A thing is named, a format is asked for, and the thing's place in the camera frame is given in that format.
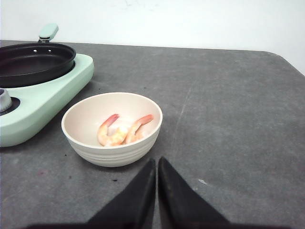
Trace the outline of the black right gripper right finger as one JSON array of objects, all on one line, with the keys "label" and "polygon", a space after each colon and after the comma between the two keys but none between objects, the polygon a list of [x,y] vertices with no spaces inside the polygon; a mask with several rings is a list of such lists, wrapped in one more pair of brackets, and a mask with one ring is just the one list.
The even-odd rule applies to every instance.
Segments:
[{"label": "black right gripper right finger", "polygon": [[221,229],[227,220],[200,197],[165,158],[158,162],[158,195],[163,228]]}]

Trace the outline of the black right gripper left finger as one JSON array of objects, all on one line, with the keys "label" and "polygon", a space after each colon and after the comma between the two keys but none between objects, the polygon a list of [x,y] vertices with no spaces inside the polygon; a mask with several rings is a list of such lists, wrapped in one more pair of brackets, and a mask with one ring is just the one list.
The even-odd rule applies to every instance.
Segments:
[{"label": "black right gripper left finger", "polygon": [[155,206],[156,165],[149,161],[126,188],[88,222],[95,229],[151,229]]}]

